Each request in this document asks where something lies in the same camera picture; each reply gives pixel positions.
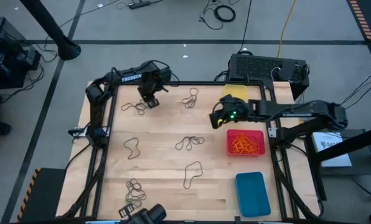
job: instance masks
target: red plastic bin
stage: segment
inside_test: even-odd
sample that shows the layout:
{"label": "red plastic bin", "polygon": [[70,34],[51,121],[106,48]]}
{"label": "red plastic bin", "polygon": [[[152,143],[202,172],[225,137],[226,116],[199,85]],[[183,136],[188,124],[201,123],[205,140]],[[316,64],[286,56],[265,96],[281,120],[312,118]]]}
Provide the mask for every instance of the red plastic bin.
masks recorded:
{"label": "red plastic bin", "polygon": [[[234,153],[231,148],[231,143],[235,138],[239,135],[243,134],[249,140],[254,141],[257,143],[259,151],[258,154],[249,154],[249,153]],[[265,147],[265,137],[262,131],[257,130],[235,130],[229,129],[227,130],[227,154],[231,156],[261,156],[266,153]]]}

